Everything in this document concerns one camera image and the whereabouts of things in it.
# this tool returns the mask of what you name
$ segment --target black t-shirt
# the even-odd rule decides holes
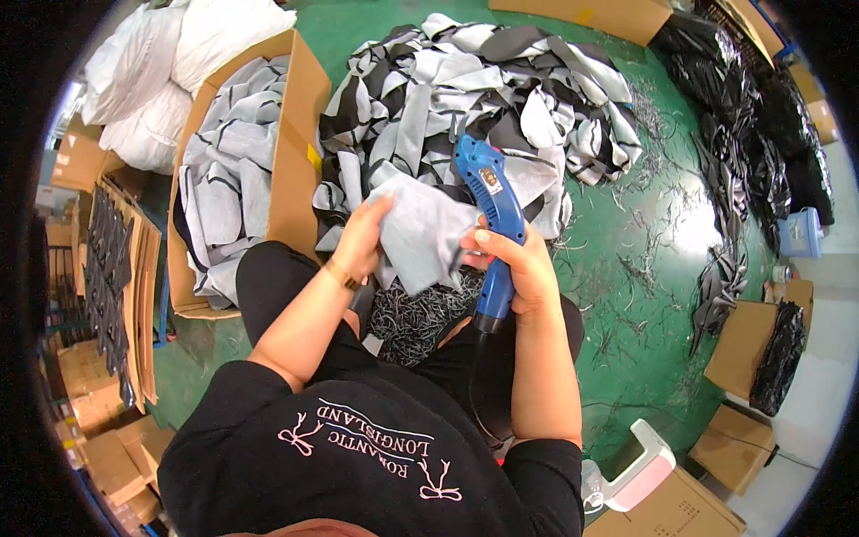
[[[264,534],[311,518],[388,535],[582,535],[582,452],[514,446],[503,467],[440,388],[399,366],[299,394],[224,364],[170,443],[161,500],[189,537]]]

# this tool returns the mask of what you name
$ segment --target green epoxy floor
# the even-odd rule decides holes
[[[587,244],[559,252],[555,268],[561,291],[585,310],[586,340],[576,370],[586,454],[613,477],[624,462],[624,446],[631,443],[630,425],[645,418],[677,455],[684,455],[722,400],[722,391],[703,377],[715,339],[705,336],[698,353],[689,357],[698,276],[709,262],[708,248],[721,240],[701,180],[686,171],[698,169],[690,136],[697,129],[694,113],[652,51],[574,24],[492,12],[485,0],[293,5],[302,38],[335,88],[346,74],[346,58],[365,40],[380,40],[400,24],[419,26],[436,11],[460,22],[535,24],[570,42],[599,42],[633,85],[655,88],[649,96],[672,136],[662,144],[643,137],[648,151],[643,158],[664,151],[665,162],[673,164],[648,185],[639,175],[641,163],[617,185],[569,181],[576,220],[565,237],[570,247]],[[763,245],[750,218],[743,247],[749,257],[745,298],[759,299],[772,266]],[[649,267],[650,276],[631,278],[624,266]],[[241,319],[206,322],[176,316],[174,323],[177,340],[155,352],[159,399],[149,409],[159,424],[178,428],[218,366],[246,358],[251,348]]]

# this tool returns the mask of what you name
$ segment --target gold watch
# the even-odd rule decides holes
[[[361,287],[361,282],[356,281],[347,271],[340,268],[340,265],[335,263],[333,259],[329,259],[325,263],[325,269],[346,289],[354,291]]]

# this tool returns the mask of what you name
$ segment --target person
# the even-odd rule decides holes
[[[514,313],[482,352],[466,318],[419,365],[381,363],[348,307],[393,203],[355,211],[321,269],[275,241],[242,259],[253,351],[218,369],[158,469],[180,534],[582,534],[582,319],[545,243],[482,220],[464,261],[510,265]],[[509,436],[500,466],[490,447]]]

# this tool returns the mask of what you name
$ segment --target leg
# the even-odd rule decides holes
[[[584,340],[582,314],[578,306],[565,296],[561,296],[561,309],[567,326],[570,355],[575,362]],[[515,316],[510,314],[501,330],[486,338],[483,351],[476,357],[479,335],[469,324],[412,371],[448,392],[481,429],[486,442],[495,448],[497,439],[512,434],[510,400],[515,368]],[[475,412],[491,436],[482,431]]]
[[[235,287],[251,345],[257,344],[319,269],[310,258],[282,242],[262,242],[245,253],[236,272]],[[338,370],[373,367],[375,357],[364,349],[349,325],[340,321],[312,381],[331,378]]]

